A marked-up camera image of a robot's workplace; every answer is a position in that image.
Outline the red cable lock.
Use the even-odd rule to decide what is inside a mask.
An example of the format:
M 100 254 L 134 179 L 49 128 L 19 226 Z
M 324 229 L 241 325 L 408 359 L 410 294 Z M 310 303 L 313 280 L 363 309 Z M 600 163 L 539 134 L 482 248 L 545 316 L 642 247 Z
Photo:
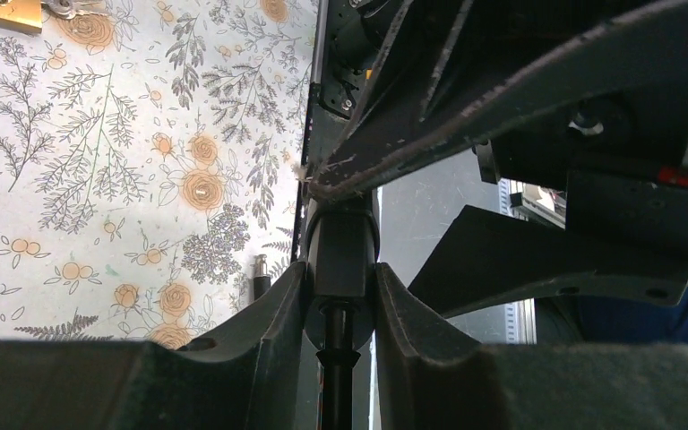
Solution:
M 271 276 L 268 272 L 267 255 L 259 254 L 254 259 L 254 275 L 252 279 L 252 299 L 258 300 L 271 288 Z

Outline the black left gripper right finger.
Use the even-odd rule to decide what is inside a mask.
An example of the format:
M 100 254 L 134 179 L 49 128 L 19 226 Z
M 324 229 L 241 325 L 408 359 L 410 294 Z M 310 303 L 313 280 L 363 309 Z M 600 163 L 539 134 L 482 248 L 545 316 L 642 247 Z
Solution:
M 375 276 L 385 429 L 688 429 L 688 346 L 482 344 Z

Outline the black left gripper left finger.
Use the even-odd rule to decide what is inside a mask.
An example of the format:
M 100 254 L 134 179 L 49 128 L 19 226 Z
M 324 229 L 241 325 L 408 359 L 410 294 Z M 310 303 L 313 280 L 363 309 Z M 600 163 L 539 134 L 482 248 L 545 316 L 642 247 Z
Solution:
M 291 429 L 306 267 L 185 350 L 0 340 L 0 429 Z

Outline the black padlock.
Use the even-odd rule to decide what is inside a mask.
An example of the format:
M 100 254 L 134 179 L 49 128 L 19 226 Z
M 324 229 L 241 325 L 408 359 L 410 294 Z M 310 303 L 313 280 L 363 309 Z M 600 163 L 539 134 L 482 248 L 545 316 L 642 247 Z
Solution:
M 362 201 L 311 200 L 305 231 L 305 335 L 320 364 L 318 429 L 353 427 L 353 371 L 374 330 L 373 213 Z

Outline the brass padlock silver shackle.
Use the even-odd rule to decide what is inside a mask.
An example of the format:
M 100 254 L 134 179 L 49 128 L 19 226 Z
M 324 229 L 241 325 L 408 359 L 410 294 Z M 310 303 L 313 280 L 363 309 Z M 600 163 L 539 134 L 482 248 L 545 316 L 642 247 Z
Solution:
M 0 1 L 0 28 L 39 34 L 42 31 L 42 11 L 39 0 Z

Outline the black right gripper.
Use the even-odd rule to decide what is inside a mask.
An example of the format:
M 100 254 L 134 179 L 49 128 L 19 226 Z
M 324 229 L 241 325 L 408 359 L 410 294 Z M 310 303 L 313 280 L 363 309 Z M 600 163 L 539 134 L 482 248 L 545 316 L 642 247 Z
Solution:
M 564 229 L 466 206 L 408 289 L 452 317 L 688 284 L 688 1 L 407 1 L 309 183 L 346 199 L 472 146 L 566 193 Z

